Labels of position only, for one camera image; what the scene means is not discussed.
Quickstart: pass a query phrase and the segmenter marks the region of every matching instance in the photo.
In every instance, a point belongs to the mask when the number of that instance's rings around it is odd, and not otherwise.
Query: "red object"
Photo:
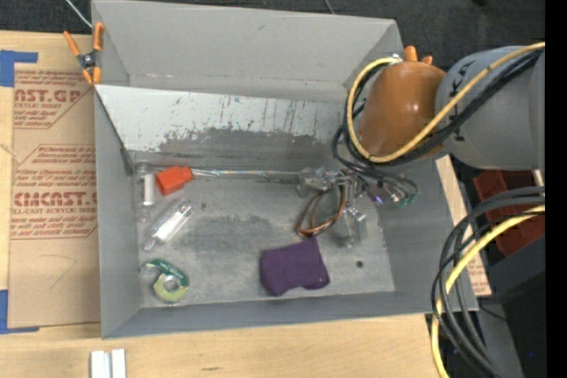
[[[485,170],[472,180],[477,190],[478,198],[481,201],[509,189],[525,188],[534,185],[532,173],[529,171]],[[519,214],[529,208],[533,208],[533,205],[507,206],[498,210],[491,210],[486,213],[486,219],[489,222],[496,222],[502,220],[507,215]],[[499,251],[505,257],[509,257],[514,252],[519,251],[544,235],[545,216],[535,216],[497,236],[495,241]]]
[[[156,183],[163,196],[182,189],[185,183],[193,179],[193,172],[188,167],[169,167],[156,174]]]

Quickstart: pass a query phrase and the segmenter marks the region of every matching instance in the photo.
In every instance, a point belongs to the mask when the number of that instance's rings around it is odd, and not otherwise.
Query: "orange clamp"
[[[67,31],[63,32],[63,36],[66,38],[71,52],[77,57],[81,64],[82,76],[89,85],[98,84],[102,77],[100,67],[98,66],[98,54],[103,51],[104,32],[105,26],[102,22],[98,22],[93,31],[93,51],[89,54],[81,54],[73,37]]]
[[[182,189],[184,184],[193,179],[193,172],[188,167],[169,167],[156,174],[156,184],[163,196]]]

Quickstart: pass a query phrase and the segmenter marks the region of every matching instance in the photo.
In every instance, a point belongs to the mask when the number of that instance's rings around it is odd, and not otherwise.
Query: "blue tape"
[[[34,332],[39,328],[14,328],[8,329],[8,290],[0,289],[0,335],[13,334],[16,332]]]
[[[0,50],[0,87],[14,86],[14,66],[16,63],[37,63],[37,52]]]

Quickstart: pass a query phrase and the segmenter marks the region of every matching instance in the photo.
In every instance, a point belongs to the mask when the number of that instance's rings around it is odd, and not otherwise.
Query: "cardboard sheet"
[[[98,321],[93,90],[62,34],[2,32],[0,49],[38,55],[15,66],[8,327]]]

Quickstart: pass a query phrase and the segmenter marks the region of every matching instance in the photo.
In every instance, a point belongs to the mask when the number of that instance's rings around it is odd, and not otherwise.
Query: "yellow cable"
[[[462,90],[449,101],[445,107],[439,111],[439,113],[431,120],[411,141],[406,143],[403,147],[386,156],[378,157],[371,155],[368,151],[364,149],[362,144],[359,142],[358,137],[356,136],[356,132],[354,131],[354,122],[353,122],[353,102],[354,102],[354,92],[357,90],[362,78],[370,71],[371,69],[376,68],[377,66],[382,66],[385,64],[394,63],[398,61],[395,58],[381,58],[376,62],[366,66],[361,73],[356,77],[354,80],[353,86],[348,94],[348,98],[346,99],[346,124],[348,127],[348,135],[350,136],[351,141],[353,142],[354,147],[356,150],[367,160],[374,163],[386,163],[392,161],[396,158],[399,158],[401,155],[407,153],[408,151],[414,149],[417,144],[419,144],[425,136],[427,136],[442,120],[443,118],[454,108],[454,106],[461,101],[471,90],[472,88],[477,85],[487,74],[489,74],[492,70],[496,69],[497,67],[505,64],[506,62],[510,61],[512,58],[516,58],[525,54],[527,52],[531,52],[532,50],[537,50],[545,47],[545,42],[538,42],[535,44],[531,44],[529,46],[524,46],[521,49],[514,50],[507,54],[506,56],[499,58],[495,62],[492,62],[487,68],[482,70],[478,73],[475,77],[473,77],[463,88]]]
[[[525,211],[525,215],[518,216],[512,219],[504,220],[501,224],[497,225],[494,229],[492,229],[489,233],[485,234],[477,243],[471,247],[467,253],[459,260],[457,265],[453,268],[450,275],[447,278],[447,282],[445,284],[446,292],[448,293],[451,288],[453,288],[454,283],[458,279],[459,275],[461,274],[462,270],[469,264],[472,258],[478,254],[482,249],[484,249],[496,236],[501,235],[506,230],[514,227],[515,225],[528,220],[537,215],[537,213],[545,212],[545,205],[539,205],[531,210]],[[441,297],[437,298],[436,307],[439,313],[443,308],[443,302]],[[433,316],[432,324],[431,324],[431,352],[433,354],[433,362],[435,363],[435,367],[439,373],[439,376],[442,378],[450,378],[447,371],[445,370],[445,366],[443,365],[443,358],[441,358],[441,352],[439,350],[439,321],[435,316]]]

